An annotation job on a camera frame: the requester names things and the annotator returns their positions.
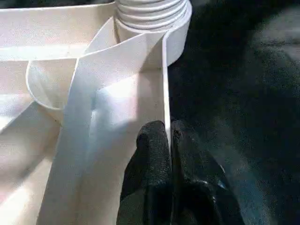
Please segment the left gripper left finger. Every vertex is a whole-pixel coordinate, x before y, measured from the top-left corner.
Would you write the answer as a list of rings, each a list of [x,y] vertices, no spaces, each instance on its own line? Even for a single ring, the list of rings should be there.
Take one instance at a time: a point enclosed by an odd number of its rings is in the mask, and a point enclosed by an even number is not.
[[[143,125],[125,172],[117,215],[119,225],[168,225],[173,200],[172,171],[163,122]]]

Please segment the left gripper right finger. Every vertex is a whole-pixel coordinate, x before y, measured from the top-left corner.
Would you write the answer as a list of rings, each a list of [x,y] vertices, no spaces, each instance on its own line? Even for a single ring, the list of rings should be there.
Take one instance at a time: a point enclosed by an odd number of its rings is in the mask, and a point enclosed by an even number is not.
[[[238,201],[220,164],[186,123],[171,123],[175,225],[242,225]]]

